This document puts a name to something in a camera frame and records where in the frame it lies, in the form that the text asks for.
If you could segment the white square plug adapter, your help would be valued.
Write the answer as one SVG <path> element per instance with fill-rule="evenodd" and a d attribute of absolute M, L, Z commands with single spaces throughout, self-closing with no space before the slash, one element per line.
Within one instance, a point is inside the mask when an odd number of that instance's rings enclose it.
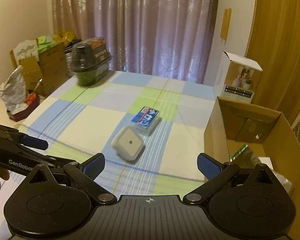
<path fill-rule="evenodd" d="M 114 137 L 111 146 L 125 161 L 134 161 L 143 149 L 144 142 L 134 129 L 125 126 Z"/>

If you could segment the blue label plastic case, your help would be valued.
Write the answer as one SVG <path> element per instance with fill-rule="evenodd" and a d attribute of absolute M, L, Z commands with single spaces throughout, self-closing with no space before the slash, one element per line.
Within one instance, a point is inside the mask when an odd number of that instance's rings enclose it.
<path fill-rule="evenodd" d="M 160 121 L 160 111 L 151 107 L 143 107 L 132 119 L 132 128 L 146 136 L 150 136 Z"/>

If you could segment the silver foil pouch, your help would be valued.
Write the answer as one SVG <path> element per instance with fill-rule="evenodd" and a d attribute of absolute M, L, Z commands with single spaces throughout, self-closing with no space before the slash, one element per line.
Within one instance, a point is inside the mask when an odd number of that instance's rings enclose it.
<path fill-rule="evenodd" d="M 230 161 L 237 164 L 240 168 L 254 168 L 258 163 L 261 163 L 259 157 L 247 144 L 243 145 L 232 155 Z"/>

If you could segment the dark wooden tray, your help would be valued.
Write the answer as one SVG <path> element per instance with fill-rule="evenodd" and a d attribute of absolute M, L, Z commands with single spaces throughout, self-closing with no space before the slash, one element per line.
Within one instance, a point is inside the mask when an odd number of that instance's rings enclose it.
<path fill-rule="evenodd" d="M 7 111 L 8 117 L 15 121 L 26 119 L 40 104 L 40 97 L 37 93 L 32 93 L 28 96 L 25 103 L 21 104 L 12 112 Z"/>

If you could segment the brown cardboard box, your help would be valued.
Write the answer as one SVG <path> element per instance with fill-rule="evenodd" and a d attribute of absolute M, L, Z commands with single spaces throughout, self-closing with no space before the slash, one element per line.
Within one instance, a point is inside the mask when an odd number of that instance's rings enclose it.
<path fill-rule="evenodd" d="M 205 153 L 224 163 L 244 144 L 270 158 L 274 170 L 292 182 L 292 199 L 300 204 L 300 144 L 284 114 L 217 98 L 204 132 Z"/>

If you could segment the crumpled white plastic bag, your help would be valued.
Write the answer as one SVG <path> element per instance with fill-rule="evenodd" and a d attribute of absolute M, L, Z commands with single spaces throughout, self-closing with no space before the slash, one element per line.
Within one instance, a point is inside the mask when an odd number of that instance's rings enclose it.
<path fill-rule="evenodd" d="M 0 85 L 0 98 L 6 109 L 13 113 L 14 110 L 27 99 L 25 80 L 22 74 L 23 67 L 19 65 L 8 77 L 5 83 Z"/>

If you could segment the brown cardboard boxes stack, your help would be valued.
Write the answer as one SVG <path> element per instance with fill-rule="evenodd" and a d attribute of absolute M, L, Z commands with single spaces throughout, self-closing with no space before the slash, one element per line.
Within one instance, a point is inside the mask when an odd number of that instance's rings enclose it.
<path fill-rule="evenodd" d="M 19 43 L 10 51 L 14 68 L 22 66 L 26 88 L 48 97 L 70 78 L 67 67 L 65 45 L 69 40 L 59 35 L 48 34 L 34 40 Z"/>

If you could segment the checked tablecloth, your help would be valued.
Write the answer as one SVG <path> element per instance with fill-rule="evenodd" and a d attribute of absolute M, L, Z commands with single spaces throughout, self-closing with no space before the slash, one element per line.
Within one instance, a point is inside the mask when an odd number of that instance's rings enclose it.
<path fill-rule="evenodd" d="M 183 196 L 204 181 L 196 162 L 215 102 L 211 87 L 126 72 L 110 72 L 88 88 L 76 82 L 66 81 L 21 122 L 8 118 L 0 100 L 0 124 L 47 140 L 48 155 L 85 161 L 103 153 L 106 166 L 97 182 L 116 196 Z M 127 163 L 111 141 L 144 106 L 157 109 L 160 121 L 143 137 L 138 160 Z"/>

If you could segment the white product box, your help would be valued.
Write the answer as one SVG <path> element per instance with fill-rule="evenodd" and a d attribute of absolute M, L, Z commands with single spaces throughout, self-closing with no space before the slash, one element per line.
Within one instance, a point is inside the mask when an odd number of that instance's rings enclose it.
<path fill-rule="evenodd" d="M 223 51 L 213 87 L 214 96 L 251 103 L 262 73 L 258 62 Z"/>

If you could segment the dark green wrapped pot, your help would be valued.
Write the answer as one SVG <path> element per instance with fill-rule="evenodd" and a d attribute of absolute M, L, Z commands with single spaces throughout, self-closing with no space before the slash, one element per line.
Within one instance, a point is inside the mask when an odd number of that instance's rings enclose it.
<path fill-rule="evenodd" d="M 110 61 L 105 39 L 89 38 L 73 46 L 70 69 L 77 78 L 77 84 L 88 87 L 107 74 Z"/>

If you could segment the wooden door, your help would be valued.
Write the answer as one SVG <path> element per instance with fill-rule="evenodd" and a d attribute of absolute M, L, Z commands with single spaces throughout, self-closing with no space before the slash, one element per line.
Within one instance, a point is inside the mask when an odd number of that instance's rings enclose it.
<path fill-rule="evenodd" d="M 300 111 L 300 0 L 256 0 L 247 57 L 263 68 L 253 103 L 292 123 Z"/>

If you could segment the purple curtain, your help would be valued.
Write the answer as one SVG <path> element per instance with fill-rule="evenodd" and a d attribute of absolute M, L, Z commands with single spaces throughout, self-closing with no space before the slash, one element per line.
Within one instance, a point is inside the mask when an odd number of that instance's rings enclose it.
<path fill-rule="evenodd" d="M 103 37 L 111 68 L 202 83 L 218 0 L 52 0 L 53 28 Z"/>

